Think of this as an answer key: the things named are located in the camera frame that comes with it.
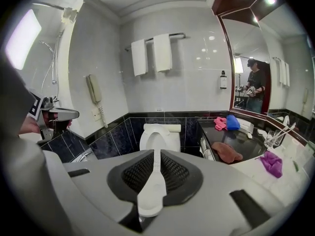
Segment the brown cloth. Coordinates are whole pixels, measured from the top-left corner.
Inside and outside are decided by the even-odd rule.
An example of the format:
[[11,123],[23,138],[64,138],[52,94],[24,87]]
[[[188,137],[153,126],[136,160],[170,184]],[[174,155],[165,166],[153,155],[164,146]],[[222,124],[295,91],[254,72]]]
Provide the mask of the brown cloth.
[[224,143],[213,143],[211,148],[215,149],[219,157],[225,163],[233,163],[234,160],[240,161],[243,159],[243,156],[240,153],[237,153],[230,145]]

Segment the soap dispenser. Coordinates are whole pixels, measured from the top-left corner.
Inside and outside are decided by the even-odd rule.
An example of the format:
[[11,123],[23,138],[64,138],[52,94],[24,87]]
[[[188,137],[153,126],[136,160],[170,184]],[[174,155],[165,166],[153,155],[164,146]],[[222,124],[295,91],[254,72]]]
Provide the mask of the soap dispenser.
[[225,75],[225,72],[222,71],[220,76],[220,89],[226,89],[227,88],[227,76]]

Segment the towel rack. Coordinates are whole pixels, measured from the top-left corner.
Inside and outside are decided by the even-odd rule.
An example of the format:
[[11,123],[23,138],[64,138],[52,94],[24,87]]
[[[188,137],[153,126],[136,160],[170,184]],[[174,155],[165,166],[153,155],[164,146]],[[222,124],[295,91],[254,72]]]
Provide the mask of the towel rack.
[[[184,32],[172,33],[169,36],[171,37],[171,36],[177,36],[177,35],[183,35],[183,38],[186,38],[186,34]],[[151,40],[153,40],[153,38],[145,39],[144,42],[148,42],[148,41],[151,41]],[[125,50],[128,52],[129,51],[128,49],[130,49],[130,48],[131,48],[131,45],[127,46],[125,48]]]

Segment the wall outlet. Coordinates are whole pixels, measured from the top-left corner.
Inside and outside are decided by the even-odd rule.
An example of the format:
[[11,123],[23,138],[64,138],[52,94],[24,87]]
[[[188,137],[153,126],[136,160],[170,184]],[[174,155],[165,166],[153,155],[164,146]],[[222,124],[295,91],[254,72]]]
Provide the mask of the wall outlet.
[[99,112],[98,108],[92,109],[92,114],[93,114],[94,121],[98,121],[101,119],[100,112]]

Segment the black countertop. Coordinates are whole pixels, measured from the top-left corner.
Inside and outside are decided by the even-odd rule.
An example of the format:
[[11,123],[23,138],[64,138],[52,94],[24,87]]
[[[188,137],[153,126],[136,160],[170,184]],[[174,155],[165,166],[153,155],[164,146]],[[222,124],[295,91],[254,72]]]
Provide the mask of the black countertop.
[[[244,162],[260,156],[267,150],[263,144],[263,137],[257,133],[257,128],[254,128],[252,139],[249,139],[245,133],[238,130],[216,130],[214,120],[198,120],[198,122],[210,146],[215,142],[221,142],[230,145],[236,152],[242,154],[243,160],[234,161],[233,163]],[[217,151],[211,150],[214,153],[214,159],[223,162]]]

